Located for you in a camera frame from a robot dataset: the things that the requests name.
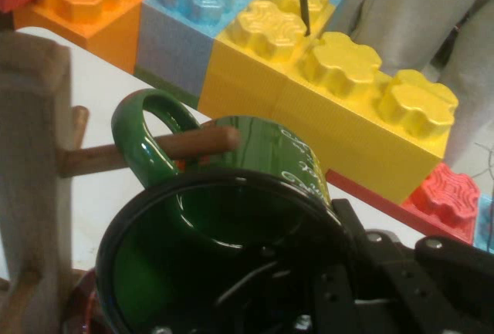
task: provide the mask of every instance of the screw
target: screw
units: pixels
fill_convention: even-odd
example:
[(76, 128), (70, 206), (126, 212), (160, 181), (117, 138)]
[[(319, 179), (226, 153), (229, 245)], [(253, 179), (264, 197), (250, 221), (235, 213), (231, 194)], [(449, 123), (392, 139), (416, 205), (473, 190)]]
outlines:
[(378, 243), (379, 241), (383, 240), (383, 238), (379, 234), (376, 234), (375, 232), (371, 232), (370, 234), (367, 234), (367, 239), (369, 239), (373, 243)]
[(153, 329), (151, 334), (173, 334), (173, 332), (171, 331), (170, 328), (167, 328), (167, 327), (161, 328), (158, 326), (158, 327)]
[(425, 245), (427, 245), (429, 248), (432, 249), (442, 248), (442, 243), (439, 240), (435, 240), (435, 239), (427, 239), (425, 241)]

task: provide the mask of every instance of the gray pants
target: gray pants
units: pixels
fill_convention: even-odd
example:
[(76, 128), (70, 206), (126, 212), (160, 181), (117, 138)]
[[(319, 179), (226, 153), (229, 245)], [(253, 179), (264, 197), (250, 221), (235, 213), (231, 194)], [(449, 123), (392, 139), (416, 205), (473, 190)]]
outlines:
[(469, 11), (439, 82), (459, 99), (445, 162), (450, 166), (494, 112), (494, 0), (345, 0), (331, 29), (372, 46), (382, 70), (422, 70)]

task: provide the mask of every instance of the wooden peg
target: wooden peg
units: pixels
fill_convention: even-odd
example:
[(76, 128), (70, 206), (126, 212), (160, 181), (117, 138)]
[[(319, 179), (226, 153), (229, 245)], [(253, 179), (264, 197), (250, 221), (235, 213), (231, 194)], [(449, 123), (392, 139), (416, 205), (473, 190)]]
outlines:
[(75, 149), (80, 149), (83, 145), (84, 134), (86, 133), (87, 120), (89, 117), (90, 112), (85, 106), (78, 105), (72, 108)]
[(72, 287), (71, 181), (57, 171), (57, 148), (74, 148), (69, 50), (15, 32), (0, 32), (0, 45), (2, 333), (56, 333)]
[[(234, 127), (207, 127), (157, 137), (156, 142), (172, 160), (197, 158), (234, 150), (240, 132)], [(128, 167), (115, 145), (66, 152), (60, 168), (62, 177), (94, 174)]]

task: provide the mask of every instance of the wooden post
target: wooden post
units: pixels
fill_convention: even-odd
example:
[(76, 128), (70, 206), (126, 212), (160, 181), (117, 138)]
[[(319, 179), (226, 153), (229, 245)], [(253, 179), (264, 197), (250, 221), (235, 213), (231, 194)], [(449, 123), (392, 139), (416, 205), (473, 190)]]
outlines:
[(69, 50), (0, 33), (0, 231), (11, 282), (2, 333), (59, 331), (72, 281), (71, 180), (57, 163), (73, 147)]

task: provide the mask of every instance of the green mug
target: green mug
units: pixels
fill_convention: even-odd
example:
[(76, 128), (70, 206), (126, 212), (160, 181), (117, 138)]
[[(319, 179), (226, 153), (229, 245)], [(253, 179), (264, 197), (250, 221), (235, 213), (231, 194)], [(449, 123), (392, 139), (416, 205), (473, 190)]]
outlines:
[(158, 89), (133, 93), (113, 115), (115, 143), (146, 188), (114, 218), (98, 251), (97, 288), (114, 332), (143, 332), (183, 297), (220, 292), (245, 247), (347, 247), (318, 160), (293, 132), (251, 116), (213, 120), (206, 125), (237, 128), (239, 146), (179, 170), (151, 136), (144, 111), (174, 133), (201, 128)]

